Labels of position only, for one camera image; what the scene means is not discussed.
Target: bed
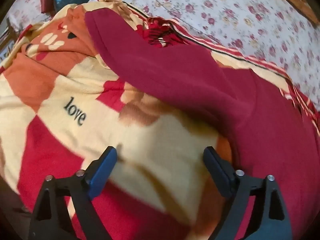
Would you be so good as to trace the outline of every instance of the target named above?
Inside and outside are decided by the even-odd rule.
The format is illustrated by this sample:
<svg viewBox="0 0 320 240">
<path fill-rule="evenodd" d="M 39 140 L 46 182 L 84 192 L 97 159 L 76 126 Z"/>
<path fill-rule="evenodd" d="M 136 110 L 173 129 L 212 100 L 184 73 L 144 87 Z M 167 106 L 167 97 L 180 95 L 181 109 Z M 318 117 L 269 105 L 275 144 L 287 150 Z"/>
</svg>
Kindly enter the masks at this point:
<svg viewBox="0 0 320 240">
<path fill-rule="evenodd" d="M 193 35 L 275 62 L 320 108 L 319 28 L 286 0 L 124 1 L 150 16 L 179 18 Z M 40 0 L 16 0 L 8 18 L 20 32 L 30 23 L 49 20 L 50 15 L 40 13 Z"/>
</svg>

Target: blanket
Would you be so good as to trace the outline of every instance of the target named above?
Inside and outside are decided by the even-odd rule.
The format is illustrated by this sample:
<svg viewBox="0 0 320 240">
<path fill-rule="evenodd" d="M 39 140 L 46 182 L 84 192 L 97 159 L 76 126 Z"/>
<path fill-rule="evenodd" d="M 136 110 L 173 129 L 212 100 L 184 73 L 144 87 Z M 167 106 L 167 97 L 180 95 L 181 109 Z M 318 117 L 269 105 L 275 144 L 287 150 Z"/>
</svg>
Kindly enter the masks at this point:
<svg viewBox="0 0 320 240">
<path fill-rule="evenodd" d="M 220 67 L 206 48 L 154 48 L 110 9 L 86 13 L 86 23 L 95 47 L 115 73 L 216 127 L 231 144 L 233 165 L 246 174 L 277 178 L 298 238 L 320 210 L 318 199 L 310 198 L 320 189 L 320 140 L 317 127 L 304 121 L 307 115 L 251 69 Z M 248 209 L 236 239 L 242 238 L 250 217 Z"/>
<path fill-rule="evenodd" d="M 32 209 L 46 175 L 70 176 L 111 145 L 119 160 L 93 205 L 114 240 L 208 239 L 225 200 L 202 151 L 211 145 L 233 162 L 229 142 L 200 116 L 109 68 L 85 23 L 86 12 L 99 8 L 116 12 L 151 46 L 201 44 L 218 65 L 252 69 L 317 130 L 312 103 L 275 64 L 193 37 L 176 19 L 147 18 L 120 0 L 100 0 L 66 6 L 51 22 L 30 26 L 1 63 L 1 175 Z M 83 237 L 71 200 L 68 210 Z"/>
</svg>

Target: fleece blanket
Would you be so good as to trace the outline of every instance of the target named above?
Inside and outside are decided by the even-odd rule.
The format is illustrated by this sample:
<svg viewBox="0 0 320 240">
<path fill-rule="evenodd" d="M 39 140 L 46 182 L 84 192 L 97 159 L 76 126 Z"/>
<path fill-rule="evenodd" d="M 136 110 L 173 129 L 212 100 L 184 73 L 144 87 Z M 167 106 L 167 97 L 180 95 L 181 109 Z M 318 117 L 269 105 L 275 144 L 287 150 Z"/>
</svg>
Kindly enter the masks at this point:
<svg viewBox="0 0 320 240">
<path fill-rule="evenodd" d="M 69 5 L 51 22 L 29 26 L 1 63 L 1 176 L 32 209 L 46 175 L 70 176 L 111 145 L 119 160 L 93 204 L 114 240 L 208 239 L 224 199 L 202 151 L 211 145 L 232 162 L 229 142 L 199 116 L 145 94 L 105 64 L 84 21 L 99 8 L 115 11 L 159 49 L 201 44 L 217 64 L 252 69 L 317 130 L 312 103 L 275 64 L 192 37 L 176 19 L 148 18 L 119 0 L 99 0 Z M 71 201 L 68 209 L 81 238 Z"/>
</svg>

